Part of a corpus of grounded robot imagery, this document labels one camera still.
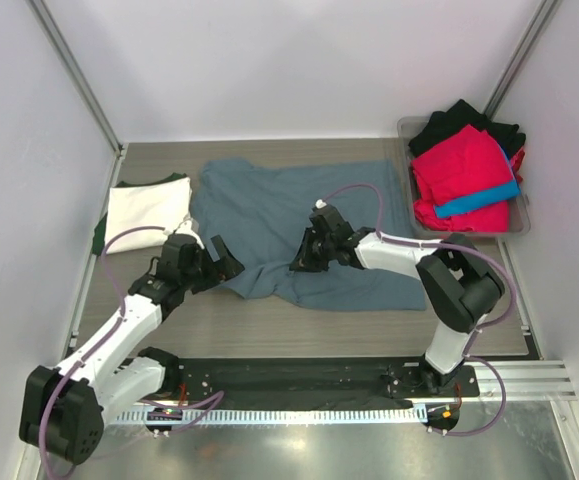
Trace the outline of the grey blue t shirt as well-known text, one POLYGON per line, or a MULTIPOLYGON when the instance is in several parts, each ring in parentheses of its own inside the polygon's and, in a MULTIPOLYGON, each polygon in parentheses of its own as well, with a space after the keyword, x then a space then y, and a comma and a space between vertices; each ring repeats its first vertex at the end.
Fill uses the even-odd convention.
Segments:
POLYGON ((425 309, 421 283, 405 275, 336 262, 323 273, 289 269, 313 205, 327 195, 354 228, 379 225, 389 234, 412 236, 393 161, 264 168, 232 158, 206 163, 199 181, 191 215, 202 238, 221 236, 244 265, 225 285, 241 297, 276 295, 335 312, 425 309))

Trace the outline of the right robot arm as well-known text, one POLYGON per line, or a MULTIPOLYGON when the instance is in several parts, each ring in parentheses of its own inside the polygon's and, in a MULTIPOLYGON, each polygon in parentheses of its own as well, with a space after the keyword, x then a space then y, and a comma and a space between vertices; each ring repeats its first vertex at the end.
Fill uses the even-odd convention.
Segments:
POLYGON ((421 282, 439 323, 414 374, 416 386, 431 395, 446 393, 477 329, 505 294, 502 279, 481 252, 459 234, 425 243, 373 228, 355 229, 328 204, 315 207, 309 220, 290 263, 292 271, 320 273, 336 262, 421 282))

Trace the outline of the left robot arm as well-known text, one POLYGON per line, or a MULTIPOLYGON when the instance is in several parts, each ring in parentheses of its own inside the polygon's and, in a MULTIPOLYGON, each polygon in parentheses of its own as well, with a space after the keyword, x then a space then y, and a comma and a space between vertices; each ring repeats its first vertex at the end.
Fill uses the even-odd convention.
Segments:
POLYGON ((36 367, 25 385, 19 437, 45 455, 73 465, 88 460, 105 428, 152 394, 174 397, 182 385, 175 355, 145 349, 128 356, 184 301, 240 275, 245 267, 220 236, 213 258, 194 236, 167 237, 146 273, 120 298, 118 309, 92 337, 55 367, 36 367))

